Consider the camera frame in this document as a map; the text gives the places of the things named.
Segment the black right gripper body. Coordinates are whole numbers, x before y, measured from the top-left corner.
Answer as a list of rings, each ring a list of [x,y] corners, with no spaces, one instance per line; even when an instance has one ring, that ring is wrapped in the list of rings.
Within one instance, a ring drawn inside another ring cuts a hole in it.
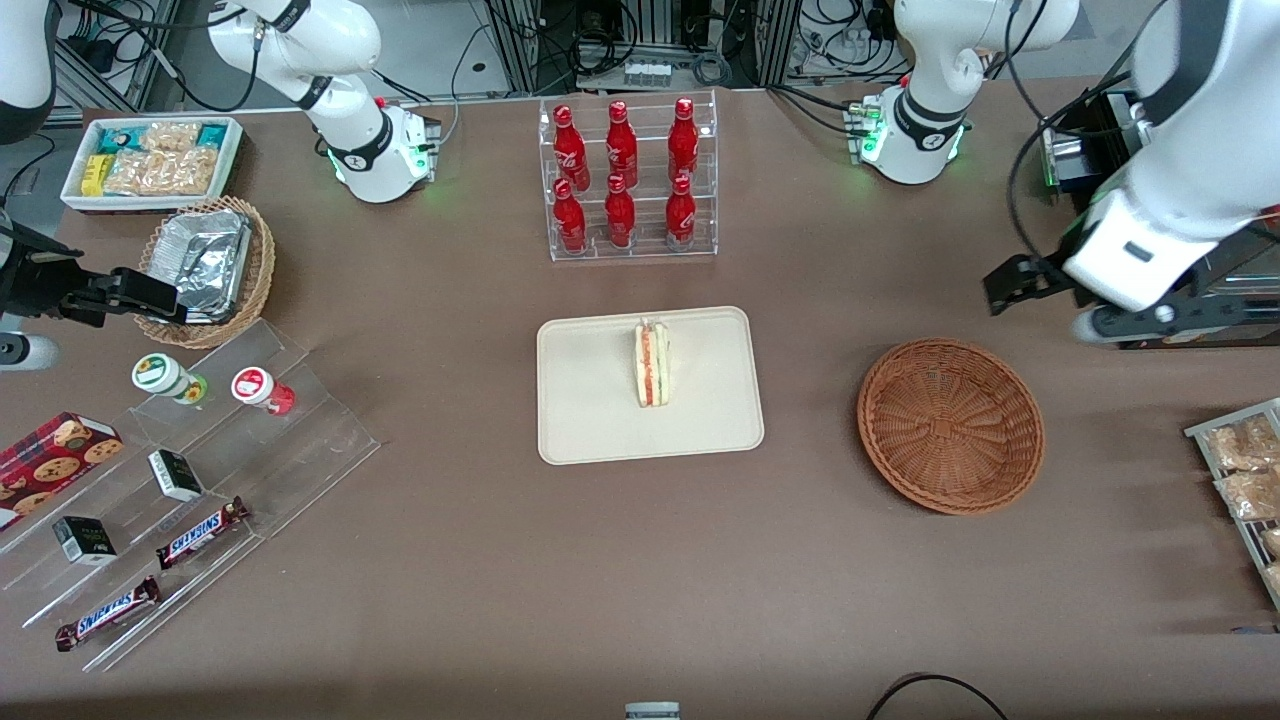
[[[61,299],[61,263],[32,263],[27,256],[10,256],[3,264],[3,315],[55,314]]]

